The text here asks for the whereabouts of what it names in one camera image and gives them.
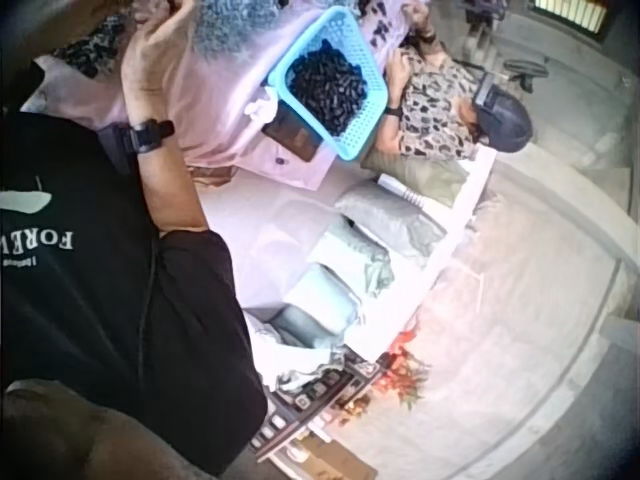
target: black watch strap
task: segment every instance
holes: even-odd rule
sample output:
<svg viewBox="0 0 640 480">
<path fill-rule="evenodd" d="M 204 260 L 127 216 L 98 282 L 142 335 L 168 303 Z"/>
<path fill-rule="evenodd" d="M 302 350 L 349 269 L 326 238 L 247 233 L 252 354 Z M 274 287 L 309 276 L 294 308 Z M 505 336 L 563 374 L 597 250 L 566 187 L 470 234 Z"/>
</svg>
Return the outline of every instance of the black watch strap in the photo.
<svg viewBox="0 0 640 480">
<path fill-rule="evenodd" d="M 162 146 L 162 140 L 175 133 L 171 120 L 147 120 L 131 127 L 131 145 L 136 153 L 148 153 Z"/>
<path fill-rule="evenodd" d="M 391 108 L 387 107 L 384 109 L 385 115 L 393 115 L 394 117 L 402 118 L 402 107 Z"/>
</svg>

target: printed shirt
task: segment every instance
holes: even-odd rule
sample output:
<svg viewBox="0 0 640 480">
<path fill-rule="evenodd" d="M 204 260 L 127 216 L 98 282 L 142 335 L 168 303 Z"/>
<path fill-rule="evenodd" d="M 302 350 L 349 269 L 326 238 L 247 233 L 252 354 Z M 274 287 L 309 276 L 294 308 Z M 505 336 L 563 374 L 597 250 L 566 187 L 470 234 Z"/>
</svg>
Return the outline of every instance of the printed shirt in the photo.
<svg viewBox="0 0 640 480">
<path fill-rule="evenodd" d="M 477 88 L 476 80 L 449 58 L 435 67 L 425 62 L 412 46 L 404 47 L 404 54 L 413 75 L 402 103 L 400 153 L 426 159 L 470 159 L 475 145 L 455 110 L 454 99 L 471 99 Z"/>
</svg>

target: hand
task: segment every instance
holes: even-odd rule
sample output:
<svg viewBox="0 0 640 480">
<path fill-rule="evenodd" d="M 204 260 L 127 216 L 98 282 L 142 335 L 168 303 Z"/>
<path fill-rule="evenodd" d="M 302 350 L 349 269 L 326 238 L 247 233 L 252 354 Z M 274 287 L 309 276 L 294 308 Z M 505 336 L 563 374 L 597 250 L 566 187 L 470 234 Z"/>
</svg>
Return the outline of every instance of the hand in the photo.
<svg viewBox="0 0 640 480">
<path fill-rule="evenodd" d="M 402 99 L 402 92 L 412 74 L 411 66 L 407 57 L 402 55 L 402 50 L 396 48 L 387 62 L 387 86 L 389 87 L 389 101 L 392 104 L 399 104 Z"/>
<path fill-rule="evenodd" d="M 402 5 L 402 13 L 409 23 L 409 28 L 427 30 L 429 26 L 429 7 L 420 0 L 410 0 Z"/>
<path fill-rule="evenodd" d="M 149 20 L 135 33 L 122 61 L 122 85 L 127 103 L 138 97 L 163 98 L 162 81 L 185 54 L 195 14 L 195 0 L 156 2 Z"/>
</svg>

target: black hat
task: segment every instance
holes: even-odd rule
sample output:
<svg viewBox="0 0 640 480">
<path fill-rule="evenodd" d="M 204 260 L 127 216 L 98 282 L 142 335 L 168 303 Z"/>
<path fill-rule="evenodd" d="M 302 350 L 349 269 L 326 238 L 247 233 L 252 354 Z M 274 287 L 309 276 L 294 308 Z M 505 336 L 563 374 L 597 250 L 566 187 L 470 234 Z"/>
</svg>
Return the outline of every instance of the black hat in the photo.
<svg viewBox="0 0 640 480">
<path fill-rule="evenodd" d="M 522 102 L 494 85 L 493 79 L 493 74 L 486 73 L 473 96 L 478 126 L 488 137 L 489 147 L 514 153 L 533 136 L 531 117 Z"/>
</svg>

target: black t-shirt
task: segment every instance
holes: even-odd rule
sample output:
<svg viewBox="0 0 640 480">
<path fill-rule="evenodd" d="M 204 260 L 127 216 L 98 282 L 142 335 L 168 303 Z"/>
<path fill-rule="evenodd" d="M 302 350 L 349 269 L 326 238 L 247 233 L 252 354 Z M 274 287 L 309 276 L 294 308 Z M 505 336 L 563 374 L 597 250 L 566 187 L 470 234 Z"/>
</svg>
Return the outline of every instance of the black t-shirt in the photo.
<svg viewBox="0 0 640 480">
<path fill-rule="evenodd" d="M 20 113 L 2 136 L 3 389 L 61 381 L 220 473 L 266 412 L 224 241 L 158 239 L 136 174 L 75 123 Z"/>
</svg>

